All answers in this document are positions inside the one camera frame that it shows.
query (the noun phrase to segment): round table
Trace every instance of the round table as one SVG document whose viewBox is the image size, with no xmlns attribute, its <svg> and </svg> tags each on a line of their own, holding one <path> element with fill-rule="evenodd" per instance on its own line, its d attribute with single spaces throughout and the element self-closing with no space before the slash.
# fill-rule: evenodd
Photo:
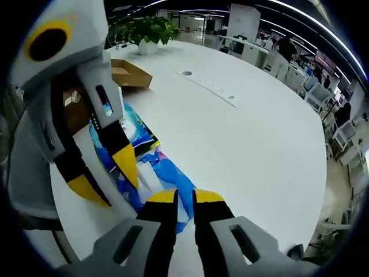
<svg viewBox="0 0 369 277">
<path fill-rule="evenodd" d="M 281 251 L 307 246 L 326 182 L 322 124 L 307 103 L 255 66 L 199 45 L 173 41 L 149 56 L 138 55 L 135 45 L 109 51 L 111 58 L 126 59 L 153 76 L 152 91 L 131 93 L 125 101 L 195 186 L 222 195 L 235 216 L 247 217 L 274 236 Z M 184 71 L 231 92 L 239 107 L 177 74 Z M 113 188 L 101 171 L 88 128 L 75 140 L 99 185 Z M 121 212 L 80 198 L 54 164 L 51 178 L 62 226 L 80 259 L 120 220 L 135 216 L 119 198 L 113 205 L 120 205 Z M 177 236 L 170 266 L 170 276 L 189 275 L 202 275 L 193 222 Z"/>
</svg>

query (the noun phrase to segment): potted plant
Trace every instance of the potted plant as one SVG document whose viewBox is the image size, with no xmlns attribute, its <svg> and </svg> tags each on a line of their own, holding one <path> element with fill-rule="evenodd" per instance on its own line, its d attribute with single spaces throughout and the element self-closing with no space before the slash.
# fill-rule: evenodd
<svg viewBox="0 0 369 277">
<path fill-rule="evenodd" d="M 138 46 L 141 55 L 151 54 L 157 50 L 159 41 L 166 45 L 169 39 L 179 35 L 179 29 L 165 17 L 127 18 L 121 34 L 125 42 Z"/>
</svg>

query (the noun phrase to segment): green plant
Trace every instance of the green plant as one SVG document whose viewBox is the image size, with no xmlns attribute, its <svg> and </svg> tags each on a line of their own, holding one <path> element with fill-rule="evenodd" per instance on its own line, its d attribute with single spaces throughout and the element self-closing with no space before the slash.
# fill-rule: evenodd
<svg viewBox="0 0 369 277">
<path fill-rule="evenodd" d="M 179 35 L 179 29 L 164 17 L 127 18 L 125 21 L 121 29 L 123 40 L 137 46 L 142 39 L 153 43 L 161 40 L 165 45 L 170 38 L 175 39 Z"/>
</svg>

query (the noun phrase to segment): power strip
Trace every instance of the power strip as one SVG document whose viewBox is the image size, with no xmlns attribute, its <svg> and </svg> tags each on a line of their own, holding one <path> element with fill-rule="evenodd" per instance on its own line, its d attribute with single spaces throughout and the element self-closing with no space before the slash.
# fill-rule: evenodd
<svg viewBox="0 0 369 277">
<path fill-rule="evenodd" d="M 176 71 L 175 73 L 202 86 L 203 88 L 206 88 L 208 91 L 213 92 L 213 94 L 222 98 L 224 101 L 228 102 L 235 108 L 238 108 L 240 106 L 240 102 L 238 101 L 238 98 L 235 95 L 223 90 L 222 88 L 217 87 L 214 83 L 210 83 L 210 82 L 205 81 L 204 79 L 196 77 L 190 71 L 184 71 L 184 72 Z"/>
</svg>

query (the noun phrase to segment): ceiling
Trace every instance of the ceiling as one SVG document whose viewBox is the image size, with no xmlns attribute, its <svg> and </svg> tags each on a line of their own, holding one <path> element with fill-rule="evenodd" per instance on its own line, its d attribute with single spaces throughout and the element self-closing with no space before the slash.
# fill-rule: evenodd
<svg viewBox="0 0 369 277">
<path fill-rule="evenodd" d="M 282 26 L 309 41 L 336 63 L 350 80 L 359 80 L 364 90 L 369 93 L 369 82 L 366 80 L 366 76 L 362 73 L 362 70 L 344 46 L 315 22 L 281 5 L 281 3 L 278 3 L 276 0 L 233 0 L 223 1 L 223 3 L 220 3 L 220 1 L 218 3 L 210 3 L 210 1 L 167 0 L 144 8 L 146 5 L 155 1 L 156 0 L 105 0 L 108 22 L 111 24 L 122 16 L 126 16 L 128 13 L 132 14 L 133 11 L 139 8 L 141 8 L 141 10 L 133 14 L 137 16 L 153 15 L 157 9 L 214 9 L 229 11 L 231 3 L 254 6 L 260 11 L 261 19 Z M 360 26 L 360 21 L 363 22 L 362 19 L 365 18 L 364 2 L 351 0 L 349 2 L 345 1 L 344 5 L 334 5 L 329 0 L 283 0 L 281 2 L 299 9 L 328 27 L 349 48 L 357 58 L 357 61 L 361 64 L 363 70 L 368 72 L 369 76 L 369 55 L 367 53 L 369 49 L 369 40 L 364 39 L 366 33 L 363 32 L 364 30 Z M 219 12 L 218 14 L 225 15 L 225 20 L 227 20 L 229 16 L 227 13 Z M 282 33 L 286 33 L 285 30 L 264 21 L 260 22 L 259 27 L 267 30 L 273 28 Z M 305 46 L 314 50 L 314 48 L 307 43 L 305 43 Z"/>
</svg>

